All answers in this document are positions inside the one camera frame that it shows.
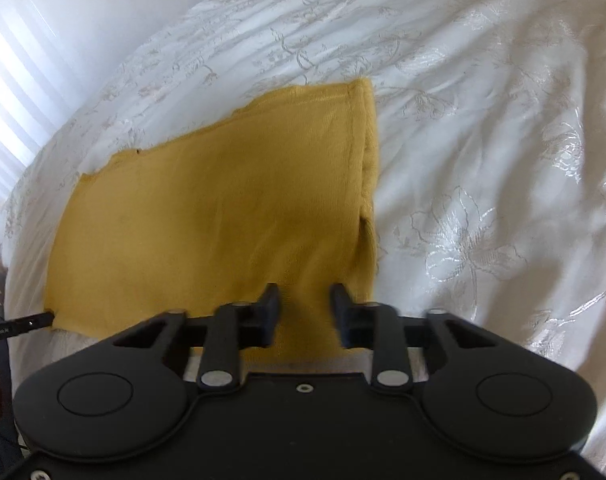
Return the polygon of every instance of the screw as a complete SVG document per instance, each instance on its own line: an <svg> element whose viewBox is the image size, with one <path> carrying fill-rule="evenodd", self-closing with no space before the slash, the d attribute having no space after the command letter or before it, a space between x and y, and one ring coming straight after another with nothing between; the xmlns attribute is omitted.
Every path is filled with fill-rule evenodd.
<svg viewBox="0 0 606 480"><path fill-rule="evenodd" d="M227 386L233 379L234 378L229 372L225 372L224 370L212 370L202 374L200 382L206 386L211 386L212 388L220 388L221 386Z"/></svg>
<svg viewBox="0 0 606 480"><path fill-rule="evenodd" d="M296 390L301 394L311 394L314 391L314 387L311 384L299 384Z"/></svg>
<svg viewBox="0 0 606 480"><path fill-rule="evenodd" d="M410 380L409 375L400 370L385 370L376 376L376 380L383 386L403 386Z"/></svg>
<svg viewBox="0 0 606 480"><path fill-rule="evenodd" d="M47 473L45 473L45 471L37 469L36 471L32 471L30 480L51 480L51 478Z"/></svg>

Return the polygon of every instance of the folded edge of yellow cloth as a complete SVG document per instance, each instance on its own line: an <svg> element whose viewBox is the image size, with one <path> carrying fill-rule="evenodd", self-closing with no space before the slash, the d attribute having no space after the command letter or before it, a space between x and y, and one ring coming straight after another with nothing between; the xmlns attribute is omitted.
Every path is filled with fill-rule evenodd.
<svg viewBox="0 0 606 480"><path fill-rule="evenodd" d="M259 362L340 353L329 286L357 301L376 267L371 84L289 87L81 176L49 257L56 328L103 338L165 310L212 314L269 282L284 307Z"/></svg>

